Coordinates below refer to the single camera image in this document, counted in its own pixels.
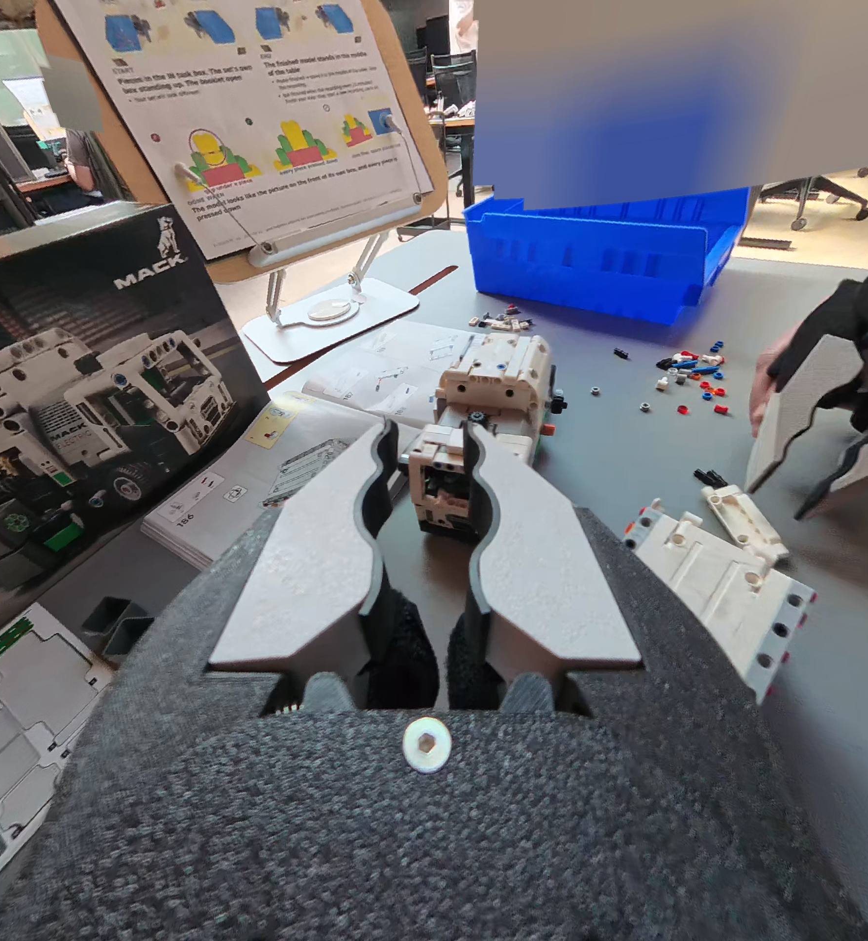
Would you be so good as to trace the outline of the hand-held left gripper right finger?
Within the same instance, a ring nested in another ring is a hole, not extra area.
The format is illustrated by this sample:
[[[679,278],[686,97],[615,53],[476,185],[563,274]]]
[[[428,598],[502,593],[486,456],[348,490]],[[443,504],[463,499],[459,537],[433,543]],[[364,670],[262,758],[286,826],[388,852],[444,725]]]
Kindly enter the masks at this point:
[[[642,655],[571,500],[483,425],[465,427],[466,629],[496,671],[626,669]]]

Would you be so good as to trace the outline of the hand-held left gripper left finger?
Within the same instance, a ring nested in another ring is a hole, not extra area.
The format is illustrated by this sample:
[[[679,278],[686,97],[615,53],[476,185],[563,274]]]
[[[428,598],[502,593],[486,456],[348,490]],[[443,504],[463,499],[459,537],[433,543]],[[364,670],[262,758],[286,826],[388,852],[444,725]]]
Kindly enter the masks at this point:
[[[208,665],[225,672],[361,673],[393,639],[377,543],[393,511],[398,429],[370,427],[280,510]]]

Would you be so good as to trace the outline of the white lego panel piece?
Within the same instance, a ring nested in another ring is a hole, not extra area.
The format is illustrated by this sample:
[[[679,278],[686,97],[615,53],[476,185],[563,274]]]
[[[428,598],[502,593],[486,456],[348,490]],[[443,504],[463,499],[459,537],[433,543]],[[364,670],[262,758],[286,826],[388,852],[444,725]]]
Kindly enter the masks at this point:
[[[770,567],[789,558],[790,551],[781,536],[739,486],[705,486],[701,494],[736,546]]]

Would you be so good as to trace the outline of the white green lego truck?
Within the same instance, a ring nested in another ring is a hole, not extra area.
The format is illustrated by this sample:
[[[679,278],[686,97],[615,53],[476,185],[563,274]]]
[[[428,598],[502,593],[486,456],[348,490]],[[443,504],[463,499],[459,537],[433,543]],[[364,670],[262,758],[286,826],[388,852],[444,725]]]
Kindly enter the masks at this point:
[[[469,421],[483,425],[530,466],[542,438],[555,432],[551,417],[567,408],[544,338],[501,332],[478,338],[441,374],[434,419],[400,457],[420,529],[475,539],[464,458],[463,428]]]

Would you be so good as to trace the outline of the lego instruction booklet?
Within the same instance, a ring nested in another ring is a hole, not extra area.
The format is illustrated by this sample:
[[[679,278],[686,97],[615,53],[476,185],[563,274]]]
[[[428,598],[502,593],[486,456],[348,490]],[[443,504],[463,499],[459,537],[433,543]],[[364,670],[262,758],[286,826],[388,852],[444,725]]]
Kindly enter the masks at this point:
[[[264,510],[283,506],[372,425],[393,420],[407,445],[434,420],[441,375],[482,339],[399,320],[328,353],[299,390],[275,391],[226,453],[146,515],[141,532],[193,568],[208,568]]]

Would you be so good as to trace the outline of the white lego truck container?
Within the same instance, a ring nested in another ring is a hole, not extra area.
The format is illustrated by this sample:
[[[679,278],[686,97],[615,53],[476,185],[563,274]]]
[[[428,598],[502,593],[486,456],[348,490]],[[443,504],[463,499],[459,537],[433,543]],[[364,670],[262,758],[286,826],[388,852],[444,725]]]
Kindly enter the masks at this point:
[[[817,598],[812,588],[745,547],[712,535],[660,499],[643,508],[624,542],[696,616],[762,705]]]

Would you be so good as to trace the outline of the lego set cardboard box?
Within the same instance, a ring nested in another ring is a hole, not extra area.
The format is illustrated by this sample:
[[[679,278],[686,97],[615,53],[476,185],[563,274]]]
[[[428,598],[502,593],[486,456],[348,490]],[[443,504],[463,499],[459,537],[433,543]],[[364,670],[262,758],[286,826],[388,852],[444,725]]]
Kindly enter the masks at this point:
[[[266,400],[172,205],[0,236],[0,628]]]

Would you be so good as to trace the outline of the lego sticker sheet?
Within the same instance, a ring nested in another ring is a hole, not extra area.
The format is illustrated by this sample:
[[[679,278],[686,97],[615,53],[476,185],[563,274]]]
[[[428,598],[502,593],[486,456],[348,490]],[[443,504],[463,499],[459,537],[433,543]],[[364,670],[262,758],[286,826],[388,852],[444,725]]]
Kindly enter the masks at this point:
[[[0,873],[39,830],[114,676],[37,603],[0,629]]]

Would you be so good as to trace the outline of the person's right hand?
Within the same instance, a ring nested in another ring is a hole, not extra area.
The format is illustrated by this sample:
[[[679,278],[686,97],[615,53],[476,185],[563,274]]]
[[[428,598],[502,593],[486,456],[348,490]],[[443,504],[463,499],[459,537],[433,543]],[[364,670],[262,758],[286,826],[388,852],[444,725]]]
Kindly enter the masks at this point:
[[[769,368],[770,365],[776,361],[778,356],[779,354],[770,348],[761,353],[757,358],[748,399],[748,417],[751,436],[754,439],[757,437],[769,402],[769,397],[775,387],[775,380],[769,375]]]

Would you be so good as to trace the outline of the black office chair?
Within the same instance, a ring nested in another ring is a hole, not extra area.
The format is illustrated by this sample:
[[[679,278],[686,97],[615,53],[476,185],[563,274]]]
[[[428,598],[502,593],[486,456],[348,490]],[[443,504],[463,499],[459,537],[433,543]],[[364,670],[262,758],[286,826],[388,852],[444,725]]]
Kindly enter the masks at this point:
[[[868,219],[868,200],[866,198],[821,175],[765,185],[757,193],[757,202],[764,203],[771,198],[795,197],[797,210],[791,223],[791,229],[792,231],[802,231],[807,225],[805,206],[812,199],[813,194],[825,194],[828,204],[834,204],[840,200],[852,202],[859,207],[853,220],[864,221]]]
[[[405,52],[405,59],[423,106],[432,106],[436,99],[436,83],[429,71],[430,56],[427,47],[422,46]]]
[[[475,51],[432,54],[431,66],[439,95],[457,109],[475,100],[477,57]]]

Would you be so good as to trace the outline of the small black plastic cup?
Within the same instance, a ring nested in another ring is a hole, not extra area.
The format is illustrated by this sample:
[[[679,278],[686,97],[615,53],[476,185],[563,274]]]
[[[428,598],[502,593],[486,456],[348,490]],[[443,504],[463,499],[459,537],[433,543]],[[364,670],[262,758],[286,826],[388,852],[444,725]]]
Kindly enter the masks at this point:
[[[112,665],[122,665],[154,620],[154,617],[138,604],[128,603],[109,631],[107,643],[101,652],[102,657]]]
[[[127,597],[105,595],[82,622],[80,631],[85,634],[107,636],[127,616],[131,606],[138,610],[131,599]]]

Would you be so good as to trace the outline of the blue plastic bin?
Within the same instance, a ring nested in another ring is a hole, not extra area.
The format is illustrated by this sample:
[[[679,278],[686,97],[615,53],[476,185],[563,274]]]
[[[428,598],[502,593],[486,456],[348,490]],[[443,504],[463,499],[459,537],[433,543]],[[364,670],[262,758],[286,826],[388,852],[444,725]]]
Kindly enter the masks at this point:
[[[740,240],[752,189],[526,210],[488,198],[464,210],[477,290],[673,324],[699,305]]]

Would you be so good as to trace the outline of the wooden book stand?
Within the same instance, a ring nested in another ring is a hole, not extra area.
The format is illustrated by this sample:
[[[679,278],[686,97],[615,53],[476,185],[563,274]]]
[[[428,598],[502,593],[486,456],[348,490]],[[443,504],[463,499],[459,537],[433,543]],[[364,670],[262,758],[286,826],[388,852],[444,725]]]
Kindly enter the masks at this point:
[[[149,165],[124,130],[51,2],[36,2],[35,11],[40,41],[50,65],[61,70],[73,92],[89,93],[96,101],[99,127],[94,129],[94,135],[129,188],[132,199],[149,205],[168,203],[178,213],[157,185]],[[443,158],[440,158],[445,185],[442,195],[435,196],[434,207],[423,210],[416,218],[396,223],[393,228],[378,227],[355,238],[336,240],[332,245],[264,267],[256,262],[264,260],[268,253],[265,248],[244,251],[216,262],[204,258],[209,275],[219,284],[261,275],[269,277],[265,312],[244,328],[245,336],[264,357],[280,365],[310,359],[416,309],[419,300],[415,296],[369,276],[368,271],[389,232],[431,217],[440,208],[448,182]]]

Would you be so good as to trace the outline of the printed task instruction sheet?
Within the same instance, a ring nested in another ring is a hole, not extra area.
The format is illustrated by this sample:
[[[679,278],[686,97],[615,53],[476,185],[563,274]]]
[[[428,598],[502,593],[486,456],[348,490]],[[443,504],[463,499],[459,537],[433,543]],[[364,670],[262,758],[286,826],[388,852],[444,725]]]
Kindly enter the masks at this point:
[[[445,171],[380,2],[51,2],[208,262],[434,207]]]

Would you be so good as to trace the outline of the wooden office table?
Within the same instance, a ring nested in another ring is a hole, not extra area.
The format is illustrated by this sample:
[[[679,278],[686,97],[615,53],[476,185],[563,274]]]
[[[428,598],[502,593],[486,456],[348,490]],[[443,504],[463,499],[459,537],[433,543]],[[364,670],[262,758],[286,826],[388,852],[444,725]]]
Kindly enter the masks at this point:
[[[458,179],[463,208],[473,206],[475,202],[475,186],[473,184],[474,117],[444,116],[441,112],[433,112],[428,115],[428,124],[435,133],[440,156],[443,158],[444,165],[448,170],[450,170],[448,166],[449,139],[457,138],[459,140],[460,165],[458,171],[448,173],[448,195],[456,190],[456,186],[451,181]]]

